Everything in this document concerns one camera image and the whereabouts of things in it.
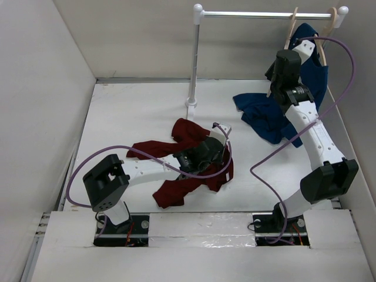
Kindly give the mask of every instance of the white panel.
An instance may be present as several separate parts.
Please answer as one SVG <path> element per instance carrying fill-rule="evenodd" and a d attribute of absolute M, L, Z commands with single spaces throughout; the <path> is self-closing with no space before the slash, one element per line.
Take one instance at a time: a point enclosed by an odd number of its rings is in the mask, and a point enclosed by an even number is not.
<path fill-rule="evenodd" d="M 343 125 L 336 118 L 335 113 L 325 118 L 324 123 L 333 141 L 346 156 L 354 157 L 354 151 L 356 152 L 364 173 L 364 176 L 361 172 L 358 173 L 352 188 L 347 195 L 341 198 L 341 202 L 343 207 L 352 210 L 364 251 L 375 275 L 376 174 L 374 163 L 376 150 L 374 140 L 376 127 L 374 108 L 376 96 L 374 95 L 373 74 L 376 72 L 376 57 L 374 56 L 376 39 L 372 34 L 376 24 L 373 13 L 376 9 L 376 2 L 343 0 L 340 5 L 347 5 L 350 12 L 341 28 L 335 32 L 334 37 L 350 47 L 357 63 L 354 85 L 347 97 L 339 104 L 339 110 L 353 148 L 348 145 L 344 131 L 338 130 Z M 337 98 L 348 82 L 351 66 L 347 54 L 334 43 L 329 44 L 326 53 L 330 66 L 329 86 L 334 97 Z"/>
<path fill-rule="evenodd" d="M 72 239 L 86 237 L 81 233 L 94 224 L 93 213 L 56 214 L 52 213 L 32 282 L 373 281 L 361 247 L 78 247 Z M 75 223 L 76 229 L 67 234 L 71 220 L 81 224 Z"/>
<path fill-rule="evenodd" d="M 313 249 L 361 247 L 348 210 L 308 210 L 304 220 Z"/>
<path fill-rule="evenodd" d="M 190 77 L 193 5 L 207 11 L 325 13 L 338 0 L 55 0 L 96 77 Z M 324 21 L 310 22 L 318 31 Z M 200 78 L 264 79 L 288 20 L 213 19 L 200 27 Z"/>
<path fill-rule="evenodd" d="M 51 0 L 0 4 L 0 277 L 18 281 L 95 80 Z"/>
<path fill-rule="evenodd" d="M 152 213 L 149 247 L 254 247 L 251 213 Z"/>
<path fill-rule="evenodd" d="M 244 92 L 266 93 L 269 84 L 259 80 L 207 80 L 197 84 L 199 101 L 195 122 L 210 129 L 213 122 L 232 126 L 234 179 L 218 193 L 206 186 L 189 193 L 182 207 L 158 208 L 152 194 L 163 182 L 150 182 L 128 188 L 122 199 L 131 212 L 240 212 L 272 210 L 278 202 L 264 184 L 253 177 L 249 169 L 276 150 L 260 138 L 236 111 L 232 97 Z M 76 166 L 95 151 L 111 145 L 128 145 L 147 140 L 173 142 L 172 127 L 185 117 L 188 83 L 139 83 L 97 85 L 90 104 L 85 129 L 78 151 Z M 90 161 L 73 182 L 71 197 L 89 204 L 82 176 L 110 153 L 120 158 L 125 150 L 103 153 Z M 300 179 L 311 172 L 310 161 L 303 147 L 288 146 L 260 168 L 257 173 L 281 194 L 283 199 L 298 188 Z M 76 210 L 71 204 L 65 210 Z"/>

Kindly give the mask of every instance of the red cloth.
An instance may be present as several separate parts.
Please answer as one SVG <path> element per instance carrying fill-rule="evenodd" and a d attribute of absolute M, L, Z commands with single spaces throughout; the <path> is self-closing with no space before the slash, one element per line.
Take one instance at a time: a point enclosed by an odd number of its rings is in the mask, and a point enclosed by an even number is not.
<path fill-rule="evenodd" d="M 164 143 L 158 141 L 147 141 L 134 144 L 132 147 L 142 150 L 154 157 L 165 157 L 170 154 L 178 153 L 182 150 L 196 147 L 208 137 L 210 131 L 186 119 L 178 119 L 172 129 L 172 137 L 177 143 Z M 128 151 L 127 157 L 137 157 L 140 160 L 146 157 Z M 223 155 L 223 165 L 211 164 L 204 172 L 199 175 L 210 175 L 221 170 L 229 161 L 230 152 L 226 148 Z M 165 181 L 161 188 L 153 194 L 158 206 L 167 208 L 169 206 L 184 205 L 184 197 L 194 191 L 200 185 L 205 184 L 211 191 L 218 192 L 221 186 L 230 181 L 234 176 L 234 164 L 231 160 L 228 168 L 216 177 L 208 179 L 189 178 L 184 180 Z"/>

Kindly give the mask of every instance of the fabric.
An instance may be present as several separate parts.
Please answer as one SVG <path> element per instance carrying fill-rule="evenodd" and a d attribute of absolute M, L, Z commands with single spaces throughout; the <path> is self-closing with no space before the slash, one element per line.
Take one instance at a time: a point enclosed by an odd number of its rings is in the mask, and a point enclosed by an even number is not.
<path fill-rule="evenodd" d="M 294 48 L 298 38 L 314 36 L 316 31 L 309 24 L 300 25 L 291 38 L 289 49 Z M 328 66 L 321 66 L 318 53 L 315 50 L 312 56 L 300 68 L 302 84 L 306 85 L 315 98 L 317 110 L 324 99 L 328 82 Z M 272 144 L 279 144 L 283 137 L 293 138 L 297 131 L 283 115 L 279 105 L 265 93 L 244 93 L 235 96 L 234 103 L 243 111 L 241 119 L 248 123 L 256 133 Z M 302 145 L 299 139 L 293 142 L 295 147 Z"/>
<path fill-rule="evenodd" d="M 172 137 L 177 143 L 164 143 L 158 141 L 147 141 L 134 144 L 132 147 L 142 150 L 154 157 L 165 157 L 178 153 L 190 147 L 198 146 L 208 137 L 210 131 L 186 119 L 178 119 L 172 129 Z M 146 157 L 128 151 L 127 157 L 137 157 L 140 160 Z M 199 175 L 210 175 L 218 172 L 229 161 L 230 152 L 224 151 L 223 165 L 211 164 L 203 173 Z M 200 185 L 205 184 L 211 191 L 218 192 L 222 185 L 230 181 L 234 176 L 234 164 L 231 163 L 226 171 L 216 177 L 208 179 L 189 178 L 184 180 L 165 181 L 161 188 L 153 194 L 158 206 L 167 208 L 169 206 L 184 205 L 184 197 L 188 193 L 196 190 Z"/>

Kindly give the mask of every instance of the white wall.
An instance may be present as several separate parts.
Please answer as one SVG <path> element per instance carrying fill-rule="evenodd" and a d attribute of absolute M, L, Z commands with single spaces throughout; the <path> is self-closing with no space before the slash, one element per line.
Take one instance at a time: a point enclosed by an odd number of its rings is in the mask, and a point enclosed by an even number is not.
<path fill-rule="evenodd" d="M 207 11 L 325 13 L 338 0 L 54 0 L 97 78 L 190 77 L 193 5 Z M 322 21 L 311 22 L 318 30 Z M 204 19 L 198 77 L 264 79 L 287 20 Z"/>
<path fill-rule="evenodd" d="M 52 0 L 0 1 L 0 280 L 56 201 L 95 79 Z"/>
<path fill-rule="evenodd" d="M 376 173 L 375 173 L 375 75 L 376 75 L 376 38 L 374 11 L 376 2 L 368 0 L 343 0 L 350 13 L 334 36 L 345 42 L 354 53 L 357 62 L 357 75 L 354 86 L 347 97 L 339 104 L 339 110 L 351 139 L 357 159 L 362 168 L 364 179 L 359 174 L 349 192 L 341 198 L 343 206 L 353 212 L 359 230 L 360 239 L 368 262 L 376 274 Z M 329 65 L 329 86 L 335 98 L 345 88 L 350 77 L 350 60 L 347 54 L 331 43 L 326 51 Z M 332 129 L 331 134 L 339 132 L 331 116 L 325 119 Z M 346 136 L 337 136 L 336 143 L 344 145 Z M 351 148 L 341 148 L 351 157 Z"/>

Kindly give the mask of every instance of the horizontal bar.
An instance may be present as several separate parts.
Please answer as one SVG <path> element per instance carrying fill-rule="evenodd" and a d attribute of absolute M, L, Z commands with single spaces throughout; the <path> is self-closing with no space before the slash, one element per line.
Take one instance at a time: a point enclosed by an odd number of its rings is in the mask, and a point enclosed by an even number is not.
<path fill-rule="evenodd" d="M 249 19 L 291 19 L 293 13 L 272 12 L 208 12 L 203 11 L 205 18 L 249 18 Z M 297 13 L 296 19 L 331 19 L 331 14 L 306 14 Z"/>

